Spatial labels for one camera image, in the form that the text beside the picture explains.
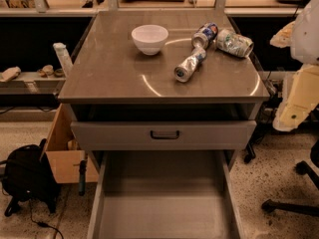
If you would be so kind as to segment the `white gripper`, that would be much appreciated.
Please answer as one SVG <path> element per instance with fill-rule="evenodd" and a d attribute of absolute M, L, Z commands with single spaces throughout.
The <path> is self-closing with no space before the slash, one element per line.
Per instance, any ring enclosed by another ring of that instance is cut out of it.
<path fill-rule="evenodd" d="M 319 105 L 319 0 L 310 0 L 295 22 L 279 30 L 270 44 L 277 48 L 291 44 L 291 57 L 304 64 L 292 76 L 272 123 L 276 130 L 292 131 Z"/>

